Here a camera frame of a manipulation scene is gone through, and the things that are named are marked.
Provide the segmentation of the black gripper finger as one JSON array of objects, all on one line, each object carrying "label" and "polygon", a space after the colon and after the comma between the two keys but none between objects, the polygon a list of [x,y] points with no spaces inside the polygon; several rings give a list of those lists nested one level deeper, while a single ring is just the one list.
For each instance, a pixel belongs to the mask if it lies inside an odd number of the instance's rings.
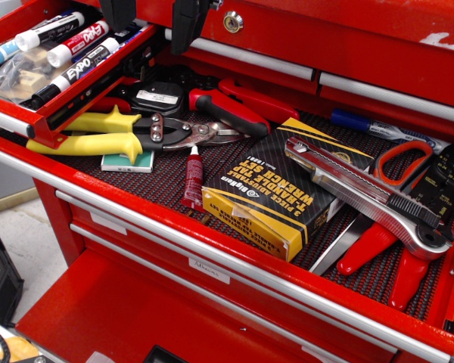
[{"label": "black gripper finger", "polygon": [[171,52],[185,53],[204,28],[212,2],[207,0],[179,0],[173,3]]},{"label": "black gripper finger", "polygon": [[124,30],[136,18],[136,0],[100,0],[107,24],[115,32]]}]

